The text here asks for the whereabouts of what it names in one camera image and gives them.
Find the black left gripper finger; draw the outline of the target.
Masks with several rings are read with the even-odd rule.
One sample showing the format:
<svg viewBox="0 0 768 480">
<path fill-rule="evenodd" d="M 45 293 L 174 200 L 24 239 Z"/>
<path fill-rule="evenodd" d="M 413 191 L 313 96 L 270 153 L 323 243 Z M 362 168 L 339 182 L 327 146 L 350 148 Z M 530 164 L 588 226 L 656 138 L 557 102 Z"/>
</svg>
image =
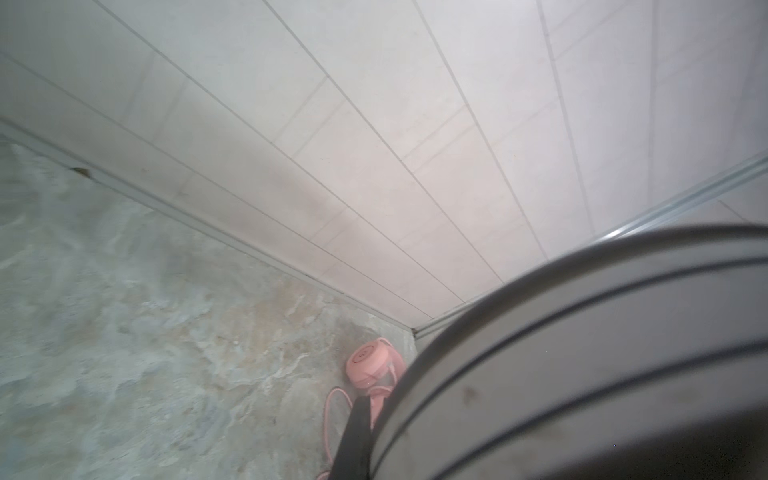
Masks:
<svg viewBox="0 0 768 480">
<path fill-rule="evenodd" d="M 368 479 L 372 443 L 371 401 L 361 396 L 352 405 L 328 479 Z"/>
</svg>

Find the pink headphones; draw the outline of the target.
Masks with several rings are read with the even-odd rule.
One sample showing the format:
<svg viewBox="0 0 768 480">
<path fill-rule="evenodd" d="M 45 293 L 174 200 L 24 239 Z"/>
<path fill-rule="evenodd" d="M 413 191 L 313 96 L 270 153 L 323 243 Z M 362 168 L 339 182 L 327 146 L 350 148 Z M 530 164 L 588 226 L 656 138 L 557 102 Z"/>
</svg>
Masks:
<svg viewBox="0 0 768 480">
<path fill-rule="evenodd" d="M 370 399 L 371 421 L 375 423 L 385 400 L 406 372 L 406 363 L 392 343 L 379 337 L 359 347 L 346 362 L 352 385 Z"/>
</svg>

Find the white black gaming headphones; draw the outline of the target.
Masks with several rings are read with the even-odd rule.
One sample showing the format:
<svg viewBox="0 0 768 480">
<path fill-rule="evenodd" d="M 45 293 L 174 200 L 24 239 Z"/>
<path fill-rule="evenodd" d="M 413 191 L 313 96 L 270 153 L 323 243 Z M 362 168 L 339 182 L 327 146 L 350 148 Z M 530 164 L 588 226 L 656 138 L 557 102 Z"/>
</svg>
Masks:
<svg viewBox="0 0 768 480">
<path fill-rule="evenodd" d="M 767 231 L 619 261 L 445 330 L 373 479 L 763 479 Z"/>
</svg>

